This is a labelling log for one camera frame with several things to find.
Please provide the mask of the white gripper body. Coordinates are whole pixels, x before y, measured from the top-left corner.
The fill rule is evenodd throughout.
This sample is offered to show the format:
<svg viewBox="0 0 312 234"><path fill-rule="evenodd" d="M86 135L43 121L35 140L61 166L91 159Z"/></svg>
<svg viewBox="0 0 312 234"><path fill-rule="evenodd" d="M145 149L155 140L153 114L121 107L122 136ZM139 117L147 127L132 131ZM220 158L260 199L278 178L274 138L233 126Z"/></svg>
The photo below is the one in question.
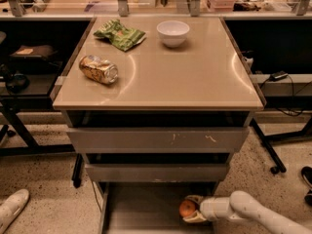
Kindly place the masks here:
<svg viewBox="0 0 312 234"><path fill-rule="evenodd" d="M229 219L234 215L228 197L207 197L200 203L200 212L208 221Z"/></svg>

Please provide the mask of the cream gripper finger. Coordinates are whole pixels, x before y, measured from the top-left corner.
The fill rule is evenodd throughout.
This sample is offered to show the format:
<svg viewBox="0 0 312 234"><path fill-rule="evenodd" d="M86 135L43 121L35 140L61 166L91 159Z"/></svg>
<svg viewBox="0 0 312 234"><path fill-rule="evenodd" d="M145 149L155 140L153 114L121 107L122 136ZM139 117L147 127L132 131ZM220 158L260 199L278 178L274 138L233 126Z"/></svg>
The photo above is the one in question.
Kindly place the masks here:
<svg viewBox="0 0 312 234"><path fill-rule="evenodd" d="M196 203L197 205L200 205L201 202L204 200L204 197L203 196L200 196L200 195L187 195L185 197L186 200L189 200L191 202L194 202Z"/></svg>
<svg viewBox="0 0 312 234"><path fill-rule="evenodd" d="M185 216L183 220L187 223L202 223L207 219L199 211L195 211L193 214Z"/></svg>

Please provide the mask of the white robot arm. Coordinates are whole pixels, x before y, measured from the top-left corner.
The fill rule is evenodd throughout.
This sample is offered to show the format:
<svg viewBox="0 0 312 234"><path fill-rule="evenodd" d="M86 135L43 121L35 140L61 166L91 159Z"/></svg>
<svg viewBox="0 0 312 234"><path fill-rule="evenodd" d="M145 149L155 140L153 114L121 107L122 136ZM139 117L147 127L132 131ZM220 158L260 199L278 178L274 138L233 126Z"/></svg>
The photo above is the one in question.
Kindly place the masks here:
<svg viewBox="0 0 312 234"><path fill-rule="evenodd" d="M217 221L236 223L255 221L272 234L312 234L312 230L261 205L252 195L234 191L229 197L188 195L179 206L187 223Z"/></svg>

